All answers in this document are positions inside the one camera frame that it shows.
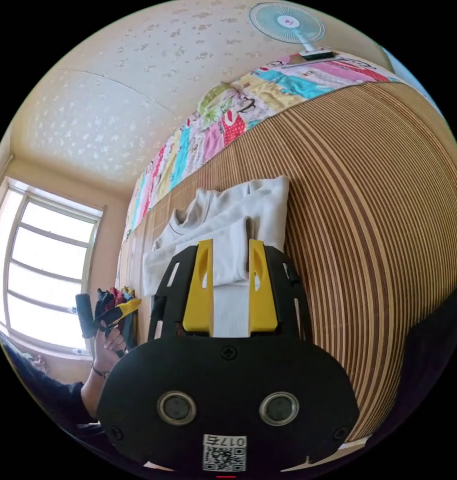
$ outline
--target qr code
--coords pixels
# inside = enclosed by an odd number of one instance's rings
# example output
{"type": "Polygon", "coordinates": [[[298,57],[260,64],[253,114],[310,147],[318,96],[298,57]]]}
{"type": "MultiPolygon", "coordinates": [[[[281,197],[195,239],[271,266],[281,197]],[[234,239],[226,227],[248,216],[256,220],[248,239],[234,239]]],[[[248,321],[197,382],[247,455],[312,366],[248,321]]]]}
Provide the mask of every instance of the qr code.
{"type": "Polygon", "coordinates": [[[203,469],[214,472],[243,472],[246,448],[208,446],[203,449],[203,469]]]}

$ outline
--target sticker label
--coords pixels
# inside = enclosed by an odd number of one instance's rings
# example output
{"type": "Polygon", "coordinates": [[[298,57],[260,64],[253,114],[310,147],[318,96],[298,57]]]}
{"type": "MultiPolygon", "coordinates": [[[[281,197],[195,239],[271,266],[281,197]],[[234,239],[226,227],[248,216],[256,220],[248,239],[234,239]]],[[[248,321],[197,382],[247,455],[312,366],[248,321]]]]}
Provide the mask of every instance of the sticker label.
{"type": "Polygon", "coordinates": [[[203,436],[203,470],[208,472],[244,472],[246,470],[246,460],[246,436],[203,436]]]}

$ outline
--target window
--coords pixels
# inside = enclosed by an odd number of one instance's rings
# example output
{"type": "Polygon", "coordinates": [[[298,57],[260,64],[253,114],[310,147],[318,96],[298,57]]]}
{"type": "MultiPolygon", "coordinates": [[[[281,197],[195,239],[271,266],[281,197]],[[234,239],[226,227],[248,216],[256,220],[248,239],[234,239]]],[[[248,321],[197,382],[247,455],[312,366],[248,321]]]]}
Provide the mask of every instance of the window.
{"type": "Polygon", "coordinates": [[[0,207],[0,324],[9,334],[52,351],[91,354],[75,296],[88,291],[101,215],[8,188],[0,207]]]}

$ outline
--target hand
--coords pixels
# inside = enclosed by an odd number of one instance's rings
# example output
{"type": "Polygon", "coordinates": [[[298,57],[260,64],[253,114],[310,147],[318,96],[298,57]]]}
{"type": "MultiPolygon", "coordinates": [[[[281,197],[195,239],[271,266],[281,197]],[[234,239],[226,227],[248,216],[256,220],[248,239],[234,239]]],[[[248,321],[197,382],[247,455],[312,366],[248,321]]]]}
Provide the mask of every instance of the hand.
{"type": "Polygon", "coordinates": [[[95,360],[93,366],[102,373],[109,372],[120,360],[117,351],[124,351],[127,345],[124,337],[120,334],[118,328],[112,328],[110,334],[106,337],[105,332],[98,330],[95,335],[95,360]]]}

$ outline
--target fan base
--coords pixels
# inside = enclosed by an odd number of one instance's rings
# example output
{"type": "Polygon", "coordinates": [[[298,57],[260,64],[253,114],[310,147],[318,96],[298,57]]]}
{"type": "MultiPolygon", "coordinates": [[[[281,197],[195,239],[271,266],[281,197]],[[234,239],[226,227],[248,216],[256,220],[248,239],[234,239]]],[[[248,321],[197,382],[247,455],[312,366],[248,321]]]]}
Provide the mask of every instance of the fan base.
{"type": "Polygon", "coordinates": [[[322,59],[331,59],[335,57],[335,53],[332,50],[328,50],[326,48],[318,48],[316,50],[303,50],[299,52],[299,55],[304,60],[322,60],[322,59]]]}

